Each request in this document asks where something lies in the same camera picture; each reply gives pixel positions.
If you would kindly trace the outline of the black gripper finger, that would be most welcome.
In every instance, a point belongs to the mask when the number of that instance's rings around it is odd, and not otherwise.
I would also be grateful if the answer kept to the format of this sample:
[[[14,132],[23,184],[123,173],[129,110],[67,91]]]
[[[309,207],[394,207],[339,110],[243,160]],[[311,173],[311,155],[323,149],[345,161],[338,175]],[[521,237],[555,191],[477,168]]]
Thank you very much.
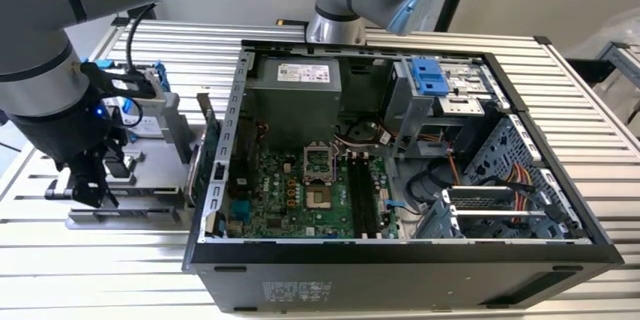
[[[70,162],[73,199],[94,208],[103,206],[107,194],[106,170],[101,157],[79,154]]]
[[[123,147],[127,143],[127,131],[123,128],[113,128],[105,140],[107,150],[103,157],[103,170],[110,171],[106,176],[111,175],[115,178],[131,176],[131,171],[125,163]]]

